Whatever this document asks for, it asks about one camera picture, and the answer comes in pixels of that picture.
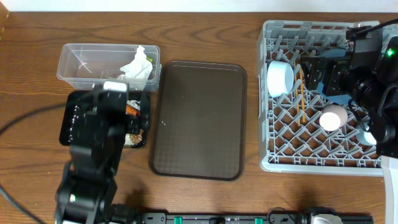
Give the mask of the large blue bowl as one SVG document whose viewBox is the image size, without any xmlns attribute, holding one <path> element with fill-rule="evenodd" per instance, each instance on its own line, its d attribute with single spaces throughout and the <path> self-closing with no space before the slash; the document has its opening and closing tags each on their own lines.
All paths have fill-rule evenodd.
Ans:
<svg viewBox="0 0 398 224">
<path fill-rule="evenodd" d="M 321 57 L 326 57 L 326 58 L 332 58 L 332 57 L 342 57 L 344 56 L 346 53 L 346 49 L 330 49 L 330 50 L 326 50 L 323 51 L 322 53 L 320 53 Z M 325 99 L 339 104 L 339 105 L 347 105 L 349 100 L 351 99 L 351 97 L 347 94 L 345 95 L 336 95 L 336 96 L 326 96 L 322 90 L 323 90 L 323 83 L 320 82 L 317 86 L 317 92 L 324 97 Z"/>
</svg>

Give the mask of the orange carrot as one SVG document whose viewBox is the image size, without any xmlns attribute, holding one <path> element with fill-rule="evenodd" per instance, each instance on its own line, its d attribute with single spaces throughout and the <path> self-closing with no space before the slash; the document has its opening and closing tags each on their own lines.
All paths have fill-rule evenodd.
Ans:
<svg viewBox="0 0 398 224">
<path fill-rule="evenodd" d="M 140 114 L 140 112 L 138 110 L 136 110 L 135 108 L 127 105 L 126 106 L 126 113 L 132 116 L 137 116 Z"/>
</svg>

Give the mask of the aluminium foil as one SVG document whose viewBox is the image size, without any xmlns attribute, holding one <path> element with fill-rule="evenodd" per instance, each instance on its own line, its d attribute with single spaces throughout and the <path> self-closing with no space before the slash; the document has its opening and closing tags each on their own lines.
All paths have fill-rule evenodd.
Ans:
<svg viewBox="0 0 398 224">
<path fill-rule="evenodd" d="M 125 73 L 123 73 L 123 74 L 121 74 L 121 75 L 119 75 L 119 76 L 117 77 L 118 80 L 123 80 L 123 79 L 125 79 L 125 78 L 126 78 L 126 74 L 125 74 Z"/>
</svg>

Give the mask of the small light blue bowl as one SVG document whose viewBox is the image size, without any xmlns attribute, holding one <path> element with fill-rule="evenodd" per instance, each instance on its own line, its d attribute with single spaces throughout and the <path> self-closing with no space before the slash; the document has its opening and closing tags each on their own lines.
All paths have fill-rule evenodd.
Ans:
<svg viewBox="0 0 398 224">
<path fill-rule="evenodd" d="M 273 98 L 292 91 L 294 73 L 289 63 L 272 61 L 267 69 L 267 89 Z"/>
</svg>

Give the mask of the brown shiitake mushroom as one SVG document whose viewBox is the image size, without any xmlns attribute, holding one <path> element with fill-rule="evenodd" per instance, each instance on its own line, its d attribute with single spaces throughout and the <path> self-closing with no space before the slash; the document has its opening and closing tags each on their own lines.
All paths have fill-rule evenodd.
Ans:
<svg viewBox="0 0 398 224">
<path fill-rule="evenodd" d="M 139 134 L 129 134 L 127 136 L 130 145 L 139 144 L 143 140 L 144 130 L 141 129 Z"/>
</svg>

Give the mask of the white rice grains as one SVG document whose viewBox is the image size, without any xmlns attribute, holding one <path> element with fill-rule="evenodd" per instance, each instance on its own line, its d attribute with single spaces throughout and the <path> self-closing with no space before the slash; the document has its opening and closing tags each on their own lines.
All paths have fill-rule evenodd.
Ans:
<svg viewBox="0 0 398 224">
<path fill-rule="evenodd" d="M 139 100 L 128 100 L 127 105 L 135 108 L 136 110 L 138 110 L 140 112 L 140 101 Z M 68 146 L 70 143 L 69 134 L 72 131 L 72 126 L 77 117 L 76 113 L 79 112 L 79 110 L 80 110 L 79 106 L 68 106 L 65 108 L 64 117 L 63 117 L 63 121 L 62 121 L 62 127 L 61 127 L 60 135 L 59 135 L 59 142 L 60 142 L 60 144 L 62 144 L 64 146 Z M 129 144 L 129 140 L 127 138 L 127 136 L 129 134 L 132 134 L 132 133 L 127 133 L 125 135 L 124 147 L 138 149 L 138 148 L 144 146 L 145 141 L 146 141 L 145 131 L 143 134 L 143 140 L 139 144 L 136 144 L 136 145 Z"/>
</svg>

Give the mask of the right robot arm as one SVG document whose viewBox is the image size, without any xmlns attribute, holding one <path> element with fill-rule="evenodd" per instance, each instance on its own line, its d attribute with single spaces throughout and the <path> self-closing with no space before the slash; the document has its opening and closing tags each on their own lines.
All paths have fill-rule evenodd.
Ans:
<svg viewBox="0 0 398 224">
<path fill-rule="evenodd" d="M 341 57 L 303 56 L 305 86 L 323 84 L 326 96 L 349 95 L 367 111 L 369 123 L 359 122 L 376 140 L 386 189 L 386 223 L 397 223 L 397 37 L 382 46 L 383 30 L 397 20 L 352 27 L 346 40 L 353 49 Z"/>
</svg>

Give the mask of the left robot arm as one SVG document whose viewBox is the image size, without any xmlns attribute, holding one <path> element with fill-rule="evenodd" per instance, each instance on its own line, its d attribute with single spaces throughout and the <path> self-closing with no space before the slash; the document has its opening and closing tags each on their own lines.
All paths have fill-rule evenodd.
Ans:
<svg viewBox="0 0 398 224">
<path fill-rule="evenodd" d="M 60 142 L 71 160 L 55 195 L 56 223 L 140 223 L 140 213 L 114 204 L 114 177 L 125 136 L 150 126 L 146 93 L 110 90 L 74 91 L 65 104 Z"/>
</svg>

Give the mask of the black waste tray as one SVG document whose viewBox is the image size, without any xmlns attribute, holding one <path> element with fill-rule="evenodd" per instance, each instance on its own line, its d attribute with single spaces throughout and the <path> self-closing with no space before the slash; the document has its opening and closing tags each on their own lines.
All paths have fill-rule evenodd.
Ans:
<svg viewBox="0 0 398 224">
<path fill-rule="evenodd" d="M 72 130 L 74 106 L 65 108 L 62 127 L 60 130 L 60 144 L 68 146 L 70 143 L 69 134 Z M 126 113 L 140 119 L 139 134 L 125 135 L 125 148 L 139 149 L 146 145 L 147 134 L 150 130 L 150 94 L 143 91 L 131 91 L 128 96 Z"/>
</svg>

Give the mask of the grey dishwasher rack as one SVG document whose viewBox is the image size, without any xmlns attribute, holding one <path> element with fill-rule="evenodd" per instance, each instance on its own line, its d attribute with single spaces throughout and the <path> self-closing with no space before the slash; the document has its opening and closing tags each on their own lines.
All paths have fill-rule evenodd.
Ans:
<svg viewBox="0 0 398 224">
<path fill-rule="evenodd" d="M 339 105 L 307 90 L 304 81 L 306 123 L 300 93 L 300 58 L 320 56 L 330 49 L 353 49 L 347 42 L 347 28 L 354 23 L 312 21 L 266 21 L 257 41 L 259 82 L 259 165 L 268 172 L 382 175 L 381 156 L 375 146 L 356 139 L 361 121 L 368 113 L 356 103 L 340 105 L 348 113 L 347 122 L 335 131 L 325 131 L 319 123 L 323 108 Z M 397 24 L 383 30 L 382 46 L 397 37 Z M 294 73 L 292 91 L 273 98 L 267 89 L 267 69 L 272 61 L 289 63 Z"/>
</svg>

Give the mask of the pink cup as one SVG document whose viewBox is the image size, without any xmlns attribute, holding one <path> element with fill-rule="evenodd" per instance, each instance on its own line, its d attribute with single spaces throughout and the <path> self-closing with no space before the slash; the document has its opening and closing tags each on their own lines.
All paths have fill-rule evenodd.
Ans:
<svg viewBox="0 0 398 224">
<path fill-rule="evenodd" d="M 348 120 L 347 111 L 340 105 L 328 105 L 322 110 L 319 117 L 320 126 L 325 131 L 335 131 L 341 128 Z"/>
</svg>

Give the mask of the light blue cup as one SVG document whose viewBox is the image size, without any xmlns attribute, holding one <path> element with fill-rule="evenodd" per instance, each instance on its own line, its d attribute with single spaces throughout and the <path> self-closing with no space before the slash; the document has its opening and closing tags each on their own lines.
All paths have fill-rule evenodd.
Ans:
<svg viewBox="0 0 398 224">
<path fill-rule="evenodd" d="M 370 132 L 364 131 L 360 126 L 357 127 L 357 130 L 359 132 L 356 134 L 356 139 L 360 144 L 365 146 L 375 146 L 377 144 L 377 141 Z"/>
</svg>

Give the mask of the brown plastic tray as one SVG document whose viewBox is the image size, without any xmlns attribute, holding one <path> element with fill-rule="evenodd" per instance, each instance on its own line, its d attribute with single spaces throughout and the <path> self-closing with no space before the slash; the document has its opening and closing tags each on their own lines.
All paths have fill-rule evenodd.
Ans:
<svg viewBox="0 0 398 224">
<path fill-rule="evenodd" d="M 157 175 L 236 180 L 244 169 L 247 73 L 175 60 L 162 71 L 149 167 Z"/>
</svg>

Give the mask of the clear plastic bin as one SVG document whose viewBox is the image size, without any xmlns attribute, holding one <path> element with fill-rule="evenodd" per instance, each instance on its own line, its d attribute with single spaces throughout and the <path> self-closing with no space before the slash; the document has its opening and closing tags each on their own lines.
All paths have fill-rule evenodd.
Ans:
<svg viewBox="0 0 398 224">
<path fill-rule="evenodd" d="M 128 83 L 132 91 L 157 91 L 162 65 L 156 45 L 142 45 L 147 57 L 153 58 L 152 72 L 145 79 L 123 79 L 120 68 L 131 63 L 140 45 L 132 44 L 66 44 L 63 46 L 57 78 L 77 90 L 90 90 L 96 84 L 117 80 Z"/>
</svg>

